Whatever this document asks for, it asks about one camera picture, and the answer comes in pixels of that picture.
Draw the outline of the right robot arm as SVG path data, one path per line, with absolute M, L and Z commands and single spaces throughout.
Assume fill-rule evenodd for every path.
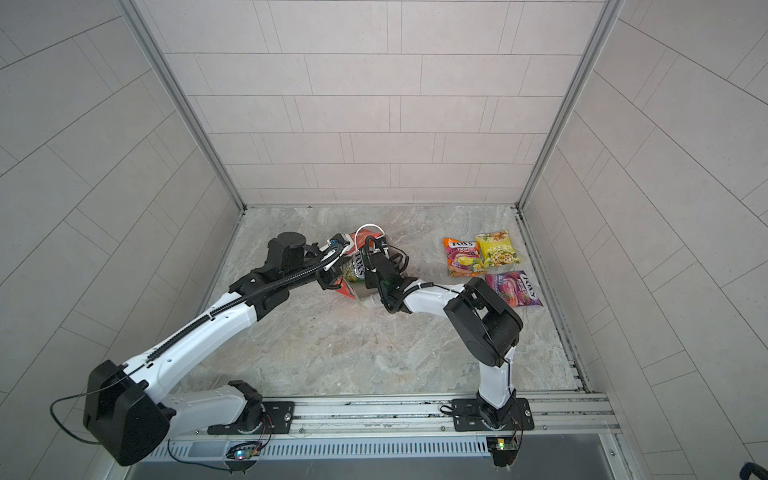
M 450 321 L 467 350 L 479 362 L 480 385 L 474 400 L 455 400 L 441 411 L 459 430 L 534 428 L 527 401 L 513 385 L 513 357 L 523 329 L 521 317 L 484 280 L 444 286 L 404 273 L 408 257 L 391 256 L 381 238 L 367 237 L 361 248 L 365 282 L 394 313 L 428 313 Z

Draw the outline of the yellow snack packet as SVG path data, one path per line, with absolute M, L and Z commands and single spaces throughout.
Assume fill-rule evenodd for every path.
M 475 241 L 487 268 L 520 262 L 507 230 L 477 234 Z

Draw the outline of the purple pink candy packet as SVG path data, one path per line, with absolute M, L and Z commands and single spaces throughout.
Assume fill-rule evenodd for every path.
M 512 308 L 543 305 L 524 271 L 487 274 L 485 281 Z

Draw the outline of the red paper gift bag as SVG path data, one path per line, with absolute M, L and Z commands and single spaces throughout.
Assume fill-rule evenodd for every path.
M 347 262 L 341 266 L 340 295 L 357 300 L 367 309 L 382 308 L 380 295 L 376 287 L 368 288 L 365 283 L 365 265 L 362 248 L 365 240 L 372 236 L 374 239 L 386 241 L 386 232 L 374 223 L 361 225 L 353 233 L 347 235 L 350 249 L 344 254 Z

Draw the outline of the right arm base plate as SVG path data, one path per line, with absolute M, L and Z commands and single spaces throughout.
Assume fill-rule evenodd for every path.
M 458 432 L 531 431 L 535 428 L 529 402 L 521 397 L 510 398 L 500 409 L 479 397 L 457 398 L 449 405 L 443 405 L 441 411 L 452 418 Z

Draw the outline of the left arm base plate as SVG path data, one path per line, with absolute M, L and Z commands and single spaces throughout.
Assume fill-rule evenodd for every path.
M 208 435 L 267 435 L 290 432 L 295 403 L 291 401 L 266 401 L 259 406 L 247 406 L 231 424 L 213 425 Z

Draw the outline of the orange Fox's candy packet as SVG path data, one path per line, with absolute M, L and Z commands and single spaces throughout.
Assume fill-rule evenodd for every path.
M 476 241 L 443 239 L 448 274 L 451 277 L 476 277 L 484 275 L 484 259 Z

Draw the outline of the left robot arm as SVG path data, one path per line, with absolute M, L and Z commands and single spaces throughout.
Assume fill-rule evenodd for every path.
M 214 425 L 253 423 L 257 391 L 244 382 L 171 398 L 173 388 L 193 367 L 230 338 L 250 328 L 285 302 L 293 288 L 317 282 L 338 286 L 341 265 L 353 247 L 348 234 L 323 246 L 297 232 L 268 243 L 267 259 L 240 277 L 213 305 L 167 339 L 122 364 L 106 360 L 88 377 L 83 425 L 121 466 L 133 465 L 173 433 Z

